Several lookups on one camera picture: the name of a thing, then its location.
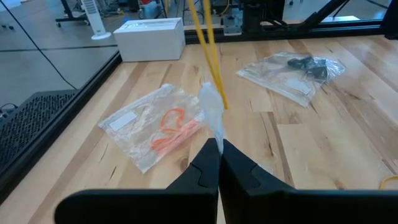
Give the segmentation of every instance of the plastic bag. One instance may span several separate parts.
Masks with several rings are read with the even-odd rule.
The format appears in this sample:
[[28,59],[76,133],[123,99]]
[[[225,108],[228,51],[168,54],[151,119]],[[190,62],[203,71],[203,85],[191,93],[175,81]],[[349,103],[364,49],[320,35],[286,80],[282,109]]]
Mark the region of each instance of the plastic bag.
[[224,151],[223,99],[217,90],[211,86],[210,82],[203,84],[198,97],[200,108],[205,114],[206,123],[213,131],[218,151],[222,155]]
[[170,84],[98,124],[146,172],[204,125],[199,99]]
[[306,107],[324,82],[345,71],[339,62],[311,55],[279,52],[246,65],[238,75]]

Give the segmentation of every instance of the wooden tabletop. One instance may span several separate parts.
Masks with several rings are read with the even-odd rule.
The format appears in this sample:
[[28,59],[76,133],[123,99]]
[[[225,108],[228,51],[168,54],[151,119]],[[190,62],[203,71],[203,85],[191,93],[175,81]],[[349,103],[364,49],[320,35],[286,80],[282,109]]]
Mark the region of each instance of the wooden tabletop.
[[[381,36],[218,44],[229,110],[226,136],[298,189],[377,189],[398,172],[398,42]],[[244,65],[278,51],[340,61],[308,108],[239,78]],[[3,224],[52,223],[61,199],[82,189],[165,188],[211,132],[202,128],[144,175],[97,124],[163,83],[196,95],[211,80],[199,45],[178,61],[122,63],[0,206]],[[219,223],[223,223],[219,212]]]

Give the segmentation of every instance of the ziplock bag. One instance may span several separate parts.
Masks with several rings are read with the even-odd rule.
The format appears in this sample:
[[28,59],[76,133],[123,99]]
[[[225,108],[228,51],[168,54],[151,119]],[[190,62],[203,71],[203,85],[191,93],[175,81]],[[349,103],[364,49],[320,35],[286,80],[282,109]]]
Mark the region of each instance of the ziplock bag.
[[279,52],[246,65],[237,74],[306,107],[324,82],[340,76],[344,71],[339,62]]
[[203,126],[197,97],[164,84],[98,124],[146,172]]

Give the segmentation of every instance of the gray floor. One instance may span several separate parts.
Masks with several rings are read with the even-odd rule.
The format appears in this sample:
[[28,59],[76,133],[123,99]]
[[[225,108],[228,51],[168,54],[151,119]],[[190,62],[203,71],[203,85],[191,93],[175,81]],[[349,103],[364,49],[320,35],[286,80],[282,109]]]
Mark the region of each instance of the gray floor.
[[[374,1],[388,5],[390,0]],[[286,5],[284,19],[301,21],[327,2],[328,0],[304,0],[300,3],[300,0],[295,0],[293,6]],[[183,1],[177,0],[177,4],[171,1],[170,4],[169,17],[181,17]],[[11,11],[61,74],[77,88],[83,86],[117,51],[113,47],[116,45],[113,37],[91,40],[93,32],[84,22],[64,22],[58,28],[55,19],[64,17],[59,0],[30,0]],[[351,0],[339,16],[382,18],[385,11],[365,0]],[[156,7],[148,7],[144,15],[152,18],[158,12]],[[103,19],[103,22],[106,30],[112,32],[128,19],[138,19],[138,14],[109,17]],[[214,23],[219,21],[218,16],[213,16]],[[15,27],[15,30],[0,28],[0,106],[5,103],[19,105],[37,91],[70,88],[7,12],[0,12],[0,23]],[[185,12],[185,24],[193,24],[189,11]]]

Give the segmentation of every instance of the white box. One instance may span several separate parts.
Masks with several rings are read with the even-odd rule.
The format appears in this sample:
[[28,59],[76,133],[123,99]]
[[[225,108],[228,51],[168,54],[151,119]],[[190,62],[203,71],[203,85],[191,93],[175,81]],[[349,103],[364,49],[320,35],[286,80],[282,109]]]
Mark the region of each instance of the white box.
[[127,21],[113,34],[124,62],[178,60],[185,47],[181,18]]

